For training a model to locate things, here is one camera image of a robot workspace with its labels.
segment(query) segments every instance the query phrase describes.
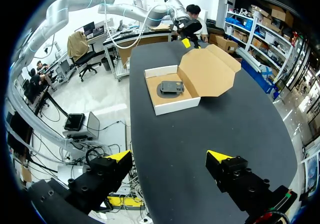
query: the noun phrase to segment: white robotic arm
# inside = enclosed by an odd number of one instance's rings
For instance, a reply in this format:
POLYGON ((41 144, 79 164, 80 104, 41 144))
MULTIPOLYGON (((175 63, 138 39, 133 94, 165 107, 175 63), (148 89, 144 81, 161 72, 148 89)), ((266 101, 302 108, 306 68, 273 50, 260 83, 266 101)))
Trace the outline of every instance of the white robotic arm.
POLYGON ((145 24, 148 26, 158 26, 165 15, 170 15, 178 27, 178 31, 179 29, 181 31, 184 29, 183 32, 185 36, 193 34, 201 28, 201 24, 197 20, 190 20, 189 15, 179 0, 168 0, 166 5, 159 5, 151 11, 128 4, 114 5, 114 1, 115 0, 56 0, 47 9, 44 23, 30 37, 29 42, 22 48, 19 59, 11 67, 7 95, 14 108, 19 112, 21 117, 41 135, 70 152, 79 152, 79 150, 75 150, 70 144, 72 139, 65 139, 51 129, 44 129, 42 121, 34 115, 21 99, 20 94, 14 86, 14 80, 18 77, 23 67, 31 63, 36 51, 49 37, 67 25, 70 11, 100 5, 99 13, 106 12, 122 15, 141 22, 147 18, 145 24))

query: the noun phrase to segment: white floor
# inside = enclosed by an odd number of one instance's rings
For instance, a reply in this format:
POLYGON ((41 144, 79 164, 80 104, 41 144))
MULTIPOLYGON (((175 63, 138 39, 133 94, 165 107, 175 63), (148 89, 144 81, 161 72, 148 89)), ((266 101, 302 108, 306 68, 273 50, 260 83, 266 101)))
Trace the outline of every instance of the white floor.
MULTIPOLYGON (((121 82, 118 82, 112 73, 106 72, 103 66, 96 67, 98 73, 87 73, 84 76, 84 82, 81 82, 78 74, 75 73, 70 79, 69 83, 63 84, 58 88, 56 92, 52 94, 55 101, 67 112, 67 113, 85 113, 92 111, 100 120, 116 120, 124 119, 126 124, 130 126, 130 97, 129 97, 129 77, 124 77, 121 82)), ((302 140, 307 140, 310 137, 310 131, 308 130, 307 120, 304 114, 297 109, 297 104, 294 102, 295 97, 291 93, 283 92, 280 97, 273 102, 280 116, 282 117, 292 144, 296 153, 298 168, 296 175, 289 188, 298 193, 298 198, 301 193, 304 184, 304 171, 300 161, 303 158, 302 154, 302 140)), ((57 109, 50 102, 49 108, 44 108, 43 113, 50 118, 53 122, 48 120, 45 116, 42 119, 58 133, 62 134, 63 125, 66 121, 66 117, 58 113, 57 109)), ((36 149, 40 147, 40 141, 34 138, 34 146, 36 149)), ((59 148, 57 145, 50 143, 45 138, 42 141, 50 148, 50 150, 60 157, 59 148)), ((131 128, 126 127, 126 145, 129 147, 131 141, 131 128)), ((40 148, 40 152, 54 159, 54 156, 43 145, 40 148)), ((57 170, 58 164, 45 160, 41 157, 39 159, 48 167, 57 170)), ((48 174, 40 173, 32 170, 32 180, 34 182, 39 179, 49 179, 51 176, 48 174)), ((299 209, 300 203, 296 201, 290 209, 288 215, 291 219, 295 212, 299 209)), ((106 215, 98 216, 91 214, 93 218, 110 224, 122 224, 122 223, 139 223, 140 212, 139 211, 120 211, 117 214, 107 213, 106 215)))

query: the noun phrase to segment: computer monitor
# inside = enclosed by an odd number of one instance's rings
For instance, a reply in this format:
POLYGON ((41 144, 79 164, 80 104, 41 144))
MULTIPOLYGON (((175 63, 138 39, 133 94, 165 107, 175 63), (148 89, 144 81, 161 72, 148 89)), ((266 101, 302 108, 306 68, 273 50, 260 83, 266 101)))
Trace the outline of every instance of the computer monitor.
POLYGON ((93 30, 95 29, 95 22, 91 22, 83 26, 84 32, 86 35, 91 34, 93 30))
POLYGON ((80 32, 84 33, 85 29, 83 27, 80 27, 80 28, 76 29, 74 32, 77 32, 77 31, 80 31, 80 32))

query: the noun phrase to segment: man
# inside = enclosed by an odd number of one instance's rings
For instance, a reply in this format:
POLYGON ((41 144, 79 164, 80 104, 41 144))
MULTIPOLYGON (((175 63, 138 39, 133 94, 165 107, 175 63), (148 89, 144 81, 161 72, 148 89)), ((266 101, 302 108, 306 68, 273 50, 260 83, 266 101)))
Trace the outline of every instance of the man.
POLYGON ((202 37, 203 42, 208 42, 208 30, 207 30, 206 23, 202 18, 199 18, 199 13, 201 11, 200 7, 198 5, 189 4, 186 7, 186 11, 189 14, 190 18, 198 20, 202 25, 202 28, 197 32, 195 32, 198 39, 202 37))
POLYGON ((45 74, 38 74, 38 73, 36 74, 36 71, 34 68, 30 70, 30 76, 31 76, 30 83, 33 83, 35 86, 43 85, 46 81, 53 91, 56 90, 52 86, 50 78, 45 74))
POLYGON ((46 70, 50 67, 50 65, 48 65, 46 63, 42 64, 40 60, 37 62, 36 65, 37 65, 36 69, 37 69, 38 74, 44 74, 46 72, 46 70))

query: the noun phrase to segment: black work surface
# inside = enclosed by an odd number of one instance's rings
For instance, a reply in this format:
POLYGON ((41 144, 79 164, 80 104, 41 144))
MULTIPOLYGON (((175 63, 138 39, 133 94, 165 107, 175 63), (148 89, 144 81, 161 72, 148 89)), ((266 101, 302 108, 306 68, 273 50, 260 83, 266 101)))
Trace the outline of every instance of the black work surface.
POLYGON ((248 215, 205 168, 207 150, 247 159, 254 173, 270 179, 272 191, 289 187, 295 152, 277 110, 244 70, 220 97, 156 116, 144 70, 177 65, 187 51, 178 41, 132 50, 131 138, 142 192, 155 224, 243 224, 248 215))

